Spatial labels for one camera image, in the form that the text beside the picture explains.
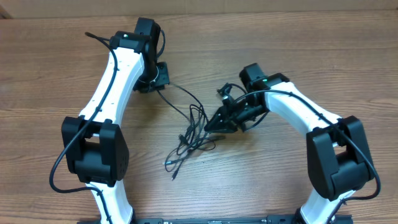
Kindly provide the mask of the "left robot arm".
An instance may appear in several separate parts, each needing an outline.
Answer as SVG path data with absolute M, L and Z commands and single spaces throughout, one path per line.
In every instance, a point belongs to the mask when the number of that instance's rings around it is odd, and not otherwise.
M 89 103 L 78 117 L 66 117 L 61 132 L 64 149 L 60 158 L 92 192 L 101 218 L 98 223 L 135 223 L 123 178 L 129 149 L 121 123 L 134 91 L 150 93 L 170 83 L 167 64 L 160 62 L 157 47 L 164 31 L 153 19 L 140 17 L 134 32 L 118 31 L 110 39 L 87 33 L 109 50 L 106 70 Z

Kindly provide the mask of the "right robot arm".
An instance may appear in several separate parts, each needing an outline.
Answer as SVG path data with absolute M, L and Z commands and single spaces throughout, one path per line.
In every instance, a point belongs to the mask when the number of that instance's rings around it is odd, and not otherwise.
M 265 75 L 257 63 L 244 67 L 239 78 L 244 94 L 230 95 L 233 84 L 218 90 L 222 106 L 205 131 L 247 131 L 248 121 L 259 124 L 276 113 L 306 139 L 307 170 L 313 190 L 292 215 L 268 215 L 264 223 L 352 223 L 350 215 L 338 215 L 354 193 L 377 179 L 362 122 L 355 116 L 342 118 L 308 99 L 283 74 Z

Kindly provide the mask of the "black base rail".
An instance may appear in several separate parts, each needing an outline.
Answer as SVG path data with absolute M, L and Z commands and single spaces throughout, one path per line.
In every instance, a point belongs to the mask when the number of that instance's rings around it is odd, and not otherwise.
M 291 224 L 297 223 L 295 215 L 268 215 L 263 218 L 220 218 L 220 219 L 174 219 L 161 218 L 135 219 L 138 224 Z

